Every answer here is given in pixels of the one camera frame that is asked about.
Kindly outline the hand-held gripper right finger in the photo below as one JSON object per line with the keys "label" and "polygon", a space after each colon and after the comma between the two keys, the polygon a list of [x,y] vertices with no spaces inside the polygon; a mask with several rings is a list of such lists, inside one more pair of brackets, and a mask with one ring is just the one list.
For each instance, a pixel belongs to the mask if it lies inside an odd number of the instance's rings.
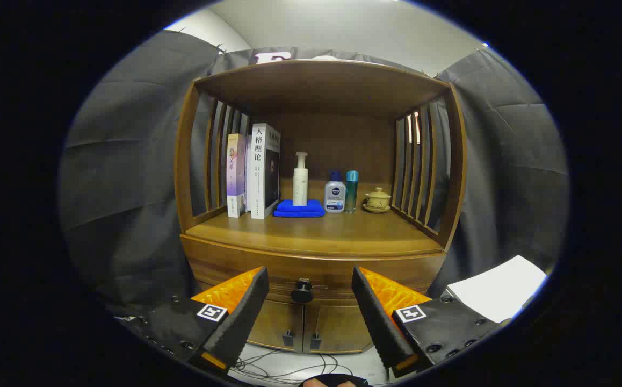
{"label": "hand-held gripper right finger", "polygon": [[359,266],[352,291],[373,345],[395,377],[434,367],[502,328],[454,296],[427,297]]}

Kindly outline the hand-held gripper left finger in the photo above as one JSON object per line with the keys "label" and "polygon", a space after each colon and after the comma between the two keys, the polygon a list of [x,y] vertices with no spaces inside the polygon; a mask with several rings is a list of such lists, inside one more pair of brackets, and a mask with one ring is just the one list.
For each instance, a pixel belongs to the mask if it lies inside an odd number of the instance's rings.
{"label": "hand-held gripper left finger", "polygon": [[269,288],[269,272],[261,266],[195,296],[172,296],[120,323],[181,362],[226,375],[239,360]]}

